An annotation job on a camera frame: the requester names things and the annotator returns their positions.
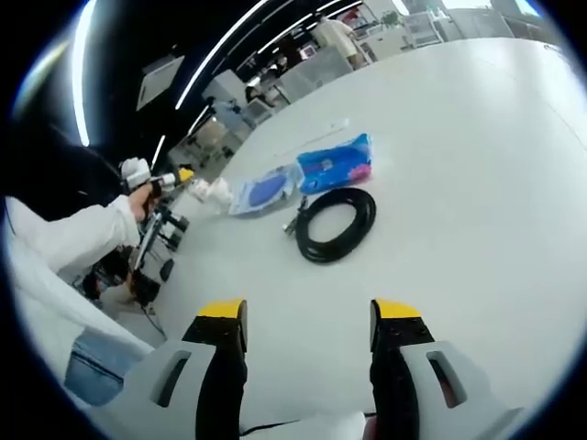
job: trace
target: jeans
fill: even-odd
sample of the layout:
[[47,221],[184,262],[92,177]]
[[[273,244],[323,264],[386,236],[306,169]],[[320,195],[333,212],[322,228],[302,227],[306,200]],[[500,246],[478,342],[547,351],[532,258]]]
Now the jeans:
[[90,405],[105,405],[122,391],[125,374],[141,359],[134,347],[86,328],[73,343],[65,388]]

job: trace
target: plastic bag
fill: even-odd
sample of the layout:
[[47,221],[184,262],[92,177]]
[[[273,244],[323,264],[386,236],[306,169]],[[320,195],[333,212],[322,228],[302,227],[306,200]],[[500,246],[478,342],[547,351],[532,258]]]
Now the plastic bag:
[[371,137],[363,133],[334,148],[302,153],[297,162],[304,175],[303,194],[361,181],[371,175]]
[[194,179],[187,187],[187,192],[195,199],[208,206],[213,206],[219,214],[228,211],[233,194],[228,182],[218,177],[211,184],[204,179]]
[[285,165],[271,170],[259,179],[246,181],[234,191],[230,215],[255,213],[287,200],[299,184],[302,175],[297,165]]

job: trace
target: white lab coat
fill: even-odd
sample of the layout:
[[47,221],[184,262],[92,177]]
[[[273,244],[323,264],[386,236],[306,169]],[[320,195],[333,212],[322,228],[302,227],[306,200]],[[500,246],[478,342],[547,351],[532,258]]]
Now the white lab coat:
[[345,57],[357,55],[357,47],[353,43],[350,35],[353,30],[350,26],[345,25],[338,20],[328,18],[320,21],[318,26],[312,31],[312,35],[320,45],[325,48],[335,46],[340,54]]
[[153,348],[98,310],[58,273],[86,268],[118,245],[136,246],[139,235],[126,196],[107,207],[90,206],[46,222],[19,200],[6,200],[8,273],[17,312],[33,346],[63,384],[75,339],[85,327],[133,345]]

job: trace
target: window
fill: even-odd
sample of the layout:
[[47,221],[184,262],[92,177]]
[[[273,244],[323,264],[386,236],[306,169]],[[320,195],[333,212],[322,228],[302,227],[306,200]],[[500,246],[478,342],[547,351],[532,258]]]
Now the window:
[[532,2],[531,0],[515,0],[515,2],[517,3],[517,7],[520,8],[520,12],[525,16],[540,17],[540,14],[532,6],[535,2]]
[[397,9],[397,12],[401,16],[409,16],[410,15],[410,13],[407,10],[407,7],[405,7],[404,2],[402,0],[392,0],[392,3],[395,6],[395,9]]
[[492,7],[491,0],[442,0],[447,9],[468,7]]

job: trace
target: ceiling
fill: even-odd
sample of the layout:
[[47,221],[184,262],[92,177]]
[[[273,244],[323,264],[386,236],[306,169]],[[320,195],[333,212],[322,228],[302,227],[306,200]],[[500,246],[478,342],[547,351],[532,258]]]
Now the ceiling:
[[[259,0],[95,1],[83,55],[84,119],[89,149],[116,166],[119,161],[133,156],[151,160],[161,136],[165,135],[159,155],[163,157],[186,135],[204,108],[201,92],[214,74],[233,69],[242,80],[248,80],[254,71],[247,67],[237,70],[243,61],[300,17],[332,0],[264,2],[220,47],[179,110],[175,110],[175,106],[196,69],[227,31]],[[339,0],[324,12],[334,12],[353,2]],[[48,21],[53,20],[53,26],[43,28],[49,35],[42,45],[37,41],[36,53],[41,53],[48,44],[48,36],[57,38],[57,42],[49,44],[65,43],[66,49],[50,65],[46,81],[19,119],[21,129],[16,141],[19,145],[43,145],[43,150],[34,155],[19,148],[19,160],[38,164],[39,173],[60,170],[58,175],[52,173],[52,179],[61,179],[62,190],[75,194],[87,193],[88,188],[96,187],[90,172],[94,169],[95,154],[88,154],[91,151],[81,147],[72,99],[74,36],[81,10],[79,3],[70,2],[64,3],[64,8],[58,12],[47,7],[40,11]],[[272,49],[273,46],[255,57],[259,65],[276,56],[271,54]],[[185,57],[171,87],[137,112],[142,69],[170,54]],[[74,173],[66,165],[85,162],[87,164]],[[164,160],[158,160],[157,164],[163,166]],[[78,200],[74,204],[86,202]]]
[[[202,60],[226,32],[259,0],[186,2],[183,0],[96,0],[84,54],[83,107],[90,145],[112,160],[128,155],[152,158],[162,135],[163,151],[175,145],[204,107],[201,92],[213,73],[237,67],[300,17],[331,0],[269,0],[241,26],[207,64],[179,110],[175,105]],[[354,0],[340,0],[326,12]],[[272,47],[255,57],[263,64]],[[185,56],[172,86],[136,111],[141,70],[172,54]],[[53,90],[68,93],[70,59],[62,57]],[[237,71],[247,80],[254,72]],[[61,119],[71,111],[53,108]],[[70,138],[79,138],[75,126]]]

